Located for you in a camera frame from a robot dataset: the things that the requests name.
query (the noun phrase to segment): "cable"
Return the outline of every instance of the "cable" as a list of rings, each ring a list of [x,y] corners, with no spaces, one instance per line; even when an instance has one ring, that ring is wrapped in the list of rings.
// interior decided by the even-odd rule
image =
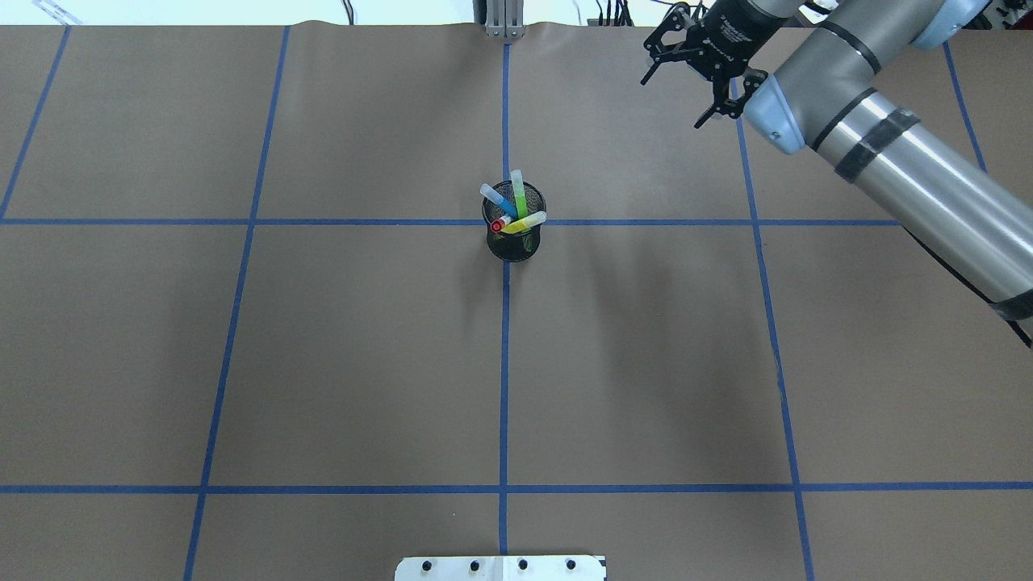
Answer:
[[[351,6],[351,0],[341,0],[344,4],[344,11],[348,14],[348,25],[355,26],[355,8]]]

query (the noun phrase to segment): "yellow marker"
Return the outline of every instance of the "yellow marker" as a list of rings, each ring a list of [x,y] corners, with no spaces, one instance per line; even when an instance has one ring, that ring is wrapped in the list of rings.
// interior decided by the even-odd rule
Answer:
[[[545,223],[545,213],[535,212],[530,216],[524,218],[523,220],[516,220],[506,227],[502,228],[504,234],[520,234],[526,230],[531,230],[538,224]]]

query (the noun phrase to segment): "marker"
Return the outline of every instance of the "marker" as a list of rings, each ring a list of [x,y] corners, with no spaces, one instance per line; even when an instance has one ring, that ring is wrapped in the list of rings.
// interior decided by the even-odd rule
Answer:
[[[509,179],[513,183],[513,200],[516,202],[516,217],[523,220],[527,217],[527,196],[524,191],[524,172],[513,170],[509,174]]]
[[[501,218],[499,218],[499,219],[495,220],[494,222],[492,222],[492,232],[494,232],[495,234],[498,234],[498,233],[502,232],[502,228],[504,228],[507,225],[509,225],[509,222],[511,222],[511,221],[513,221],[513,219],[511,217],[509,217],[509,216],[502,216]]]
[[[502,197],[501,193],[495,191],[495,188],[492,186],[488,184],[480,184],[480,194],[487,197],[492,204],[502,208],[502,211],[506,214],[516,217],[516,208],[514,208],[512,204],[509,204],[508,200]]]
[[[516,220],[506,227],[502,228],[504,234],[520,234],[526,230],[531,230],[538,224],[545,223],[545,213],[535,212],[530,216],[524,218],[523,220]]]

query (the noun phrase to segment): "green marker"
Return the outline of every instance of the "green marker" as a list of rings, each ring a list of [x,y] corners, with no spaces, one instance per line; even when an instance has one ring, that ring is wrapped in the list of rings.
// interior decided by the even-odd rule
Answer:
[[[516,203],[516,219],[523,220],[527,217],[527,195],[524,193],[524,173],[513,170],[509,174],[513,182],[513,202]]]

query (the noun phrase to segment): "robotic arm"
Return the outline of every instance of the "robotic arm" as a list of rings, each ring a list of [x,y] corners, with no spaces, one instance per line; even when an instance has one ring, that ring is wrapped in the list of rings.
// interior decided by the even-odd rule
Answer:
[[[714,85],[714,114],[747,121],[784,153],[805,146],[856,184],[1027,346],[1033,336],[1033,209],[871,87],[907,44],[939,47],[984,0],[843,0],[774,73],[749,60],[804,2],[718,0],[701,18],[679,2],[647,38],[653,67],[686,62]],[[684,30],[685,40],[663,44]],[[744,93],[728,95],[744,78]]]

